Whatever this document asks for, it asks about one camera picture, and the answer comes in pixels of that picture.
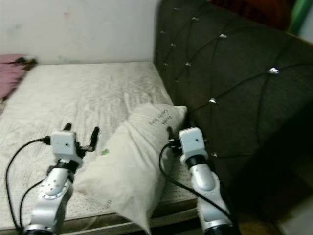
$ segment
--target dark gray headboard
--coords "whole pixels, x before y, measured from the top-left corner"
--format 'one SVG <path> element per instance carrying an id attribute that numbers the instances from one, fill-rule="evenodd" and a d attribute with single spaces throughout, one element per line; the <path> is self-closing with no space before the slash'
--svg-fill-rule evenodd
<path id="1" fill-rule="evenodd" d="M 313 46 L 205 0 L 164 0 L 155 65 L 237 202 L 313 145 Z"/>

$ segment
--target white wall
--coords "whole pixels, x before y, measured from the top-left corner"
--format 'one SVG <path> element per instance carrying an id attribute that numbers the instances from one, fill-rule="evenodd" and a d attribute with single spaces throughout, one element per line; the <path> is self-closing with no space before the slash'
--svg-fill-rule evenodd
<path id="1" fill-rule="evenodd" d="M 1 0 L 0 54 L 40 63 L 152 61 L 158 0 Z"/>
<path id="2" fill-rule="evenodd" d="M 313 5 L 311 6 L 310 11 L 302 24 L 299 36 L 313 43 Z"/>

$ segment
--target pink cloth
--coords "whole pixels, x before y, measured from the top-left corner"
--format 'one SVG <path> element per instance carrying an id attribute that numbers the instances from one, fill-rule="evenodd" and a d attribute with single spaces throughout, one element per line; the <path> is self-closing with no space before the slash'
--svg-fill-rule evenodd
<path id="1" fill-rule="evenodd" d="M 0 55 L 0 99 L 4 100 L 18 87 L 27 64 L 15 63 L 24 55 Z"/>

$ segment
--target white mattress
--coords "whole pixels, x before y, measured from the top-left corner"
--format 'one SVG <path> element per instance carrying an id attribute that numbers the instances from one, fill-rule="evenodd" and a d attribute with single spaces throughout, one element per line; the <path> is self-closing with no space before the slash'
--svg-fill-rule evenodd
<path id="1" fill-rule="evenodd" d="M 150 62 L 39 65 L 31 70 L 14 95 L 8 100 L 0 116 L 0 170 L 27 141 L 50 135 L 67 122 L 73 124 L 78 141 L 88 144 L 94 126 L 100 127 L 99 142 L 95 152 L 84 157 L 84 170 L 92 159 L 103 151 L 105 142 L 130 112 L 145 102 L 172 104 L 163 83 Z M 15 213 L 23 193 L 35 182 L 45 177 L 54 164 L 51 146 L 34 143 L 16 158 L 10 170 L 10 187 Z M 179 163 L 175 164 L 173 177 L 189 184 L 189 174 Z M 30 214 L 38 195 L 33 190 L 24 204 L 24 222 Z M 168 184 L 162 203 L 194 198 L 182 189 Z M 0 230 L 12 228 L 7 204 L 4 177 L 0 179 Z M 67 219 L 112 213 L 88 196 L 75 192 L 67 205 Z"/>

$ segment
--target black cable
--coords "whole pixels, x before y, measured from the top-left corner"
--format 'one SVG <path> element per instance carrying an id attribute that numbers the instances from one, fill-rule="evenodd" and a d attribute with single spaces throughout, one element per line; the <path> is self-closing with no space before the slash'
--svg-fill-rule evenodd
<path id="1" fill-rule="evenodd" d="M 21 203 L 20 203 L 20 212 L 19 212 L 19 216 L 20 216 L 20 227 L 21 227 L 21 231 L 23 231 L 24 226 L 23 226 L 23 221 L 22 221 L 22 210 L 23 210 L 23 202 L 27 196 L 27 194 L 37 185 L 39 185 L 43 180 L 40 180 L 39 182 L 35 183 L 32 187 L 30 187 L 23 195 Z"/>
<path id="2" fill-rule="evenodd" d="M 28 145 L 31 144 L 31 143 L 43 142 L 44 140 L 45 140 L 44 138 L 40 138 L 40 139 L 32 140 L 32 141 L 27 142 L 26 144 L 24 144 L 21 148 L 18 149 L 18 151 L 17 151 L 17 152 L 14 154 L 14 156 L 11 158 L 11 160 L 10 160 L 10 162 L 9 162 L 7 168 L 6 168 L 6 171 L 5 171 L 5 188 L 6 188 L 6 194 L 7 194 L 7 198 L 8 198 L 8 202 L 9 202 L 11 217 L 12 217 L 14 226 L 15 226 L 15 228 L 16 228 L 17 231 L 20 231 L 21 228 L 20 228 L 19 225 L 17 224 L 16 218 L 15 218 L 15 216 L 14 216 L 14 209 L 13 209 L 13 205 L 12 205 L 12 201 L 11 201 L 11 193 L 10 193 L 9 180 L 8 180 L 8 177 L 9 177 L 9 169 L 10 169 L 10 166 L 11 166 L 12 162 L 14 161 L 15 157 L 18 155 L 18 153 L 19 153 L 23 148 L 25 148 L 26 146 L 28 146 Z"/>
<path id="3" fill-rule="evenodd" d="M 235 222 L 235 219 L 233 219 L 233 217 L 232 217 L 229 213 L 227 213 L 223 208 L 221 208 L 219 205 L 215 204 L 213 201 L 211 201 L 210 199 L 208 199 L 208 198 L 206 198 L 205 196 L 201 195 L 200 193 L 194 191 L 192 188 L 189 188 L 189 187 L 187 187 L 186 185 L 183 185 L 182 183 L 180 183 L 180 182 L 178 182 L 178 181 L 172 179 L 170 176 L 168 176 L 168 175 L 166 174 L 166 172 L 164 171 L 164 169 L 163 169 L 163 167 L 162 167 L 162 157 L 163 157 L 163 153 L 164 153 L 165 149 L 166 149 L 167 147 L 169 147 L 169 146 L 170 146 L 169 143 L 166 144 L 166 145 L 164 145 L 164 147 L 162 148 L 162 150 L 161 150 L 161 152 L 160 152 L 159 159 L 158 159 L 158 166 L 159 166 L 159 168 L 160 168 L 160 171 L 161 171 L 162 175 L 163 175 L 168 181 L 170 181 L 171 183 L 173 183 L 174 185 L 177 185 L 177 186 L 183 188 L 184 190 L 186 190 L 186 191 L 192 193 L 193 195 L 195 195 L 195 196 L 197 196 L 197 197 L 203 199 L 204 201 L 210 203 L 212 206 L 216 207 L 218 210 L 220 210 L 220 211 L 231 221 L 231 223 L 232 223 L 234 226 L 237 226 L 237 223 Z"/>

